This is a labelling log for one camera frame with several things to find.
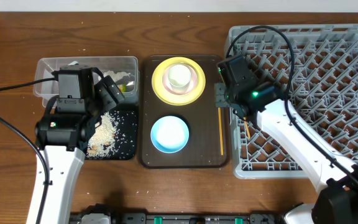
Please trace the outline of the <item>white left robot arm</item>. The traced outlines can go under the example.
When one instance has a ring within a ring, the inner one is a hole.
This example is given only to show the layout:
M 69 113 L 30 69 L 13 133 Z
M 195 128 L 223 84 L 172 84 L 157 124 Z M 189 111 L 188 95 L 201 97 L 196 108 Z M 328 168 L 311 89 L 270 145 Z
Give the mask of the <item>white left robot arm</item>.
M 124 101 L 113 79 L 96 67 L 67 65 L 52 74 L 58 95 L 35 125 L 37 173 L 28 223 L 68 223 L 88 142 L 102 115 Z

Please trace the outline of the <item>white paper cup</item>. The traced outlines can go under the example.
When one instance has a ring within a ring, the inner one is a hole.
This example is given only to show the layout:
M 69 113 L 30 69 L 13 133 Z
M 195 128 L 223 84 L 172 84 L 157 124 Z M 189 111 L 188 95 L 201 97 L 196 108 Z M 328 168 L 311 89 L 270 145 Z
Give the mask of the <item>white paper cup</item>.
M 175 89 L 186 88 L 191 80 L 190 69 L 183 64 L 172 65 L 168 70 L 168 81 Z

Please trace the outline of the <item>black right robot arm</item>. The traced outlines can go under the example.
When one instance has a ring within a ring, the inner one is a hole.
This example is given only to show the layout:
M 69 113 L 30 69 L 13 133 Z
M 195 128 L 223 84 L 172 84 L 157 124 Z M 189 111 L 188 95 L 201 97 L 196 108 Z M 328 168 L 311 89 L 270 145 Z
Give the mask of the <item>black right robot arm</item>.
M 284 223 L 358 223 L 358 165 L 329 145 L 284 100 L 272 83 L 227 87 L 217 83 L 216 104 L 267 133 L 301 167 L 318 199 L 284 214 Z

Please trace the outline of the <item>light blue bowl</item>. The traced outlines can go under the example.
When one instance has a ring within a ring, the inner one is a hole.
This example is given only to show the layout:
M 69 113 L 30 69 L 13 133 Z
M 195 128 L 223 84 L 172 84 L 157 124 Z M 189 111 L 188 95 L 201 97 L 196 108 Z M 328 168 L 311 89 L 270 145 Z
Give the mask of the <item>light blue bowl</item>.
M 188 125 L 177 116 L 164 116 L 158 119 L 150 131 L 150 140 L 160 152 L 173 154 L 182 150 L 188 143 Z

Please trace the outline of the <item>white tissue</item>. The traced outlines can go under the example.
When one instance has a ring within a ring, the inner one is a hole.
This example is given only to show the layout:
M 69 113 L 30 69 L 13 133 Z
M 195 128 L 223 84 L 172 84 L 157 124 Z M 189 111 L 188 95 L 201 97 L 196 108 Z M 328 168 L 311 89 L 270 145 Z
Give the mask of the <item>white tissue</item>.
M 111 77 L 114 82 L 118 82 L 122 80 L 124 77 L 129 77 L 131 74 L 127 72 L 114 72 L 112 70 L 108 70 L 104 72 L 105 77 Z

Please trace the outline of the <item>wooden chopstick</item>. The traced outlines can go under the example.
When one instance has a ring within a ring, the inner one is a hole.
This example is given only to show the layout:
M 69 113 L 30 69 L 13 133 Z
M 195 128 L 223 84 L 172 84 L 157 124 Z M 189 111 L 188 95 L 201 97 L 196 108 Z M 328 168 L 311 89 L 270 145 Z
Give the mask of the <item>wooden chopstick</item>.
M 247 137 L 250 139 L 251 136 L 250 136 L 250 131 L 249 131 L 249 125 L 248 125 L 248 122 L 247 122 L 247 118 L 244 117 L 244 126 L 245 126 L 245 129 L 246 129 L 246 135 Z
M 219 124 L 219 145 L 221 156 L 224 155 L 224 146 L 223 146 L 223 126 L 222 126 L 222 116 L 221 108 L 218 108 L 218 124 Z

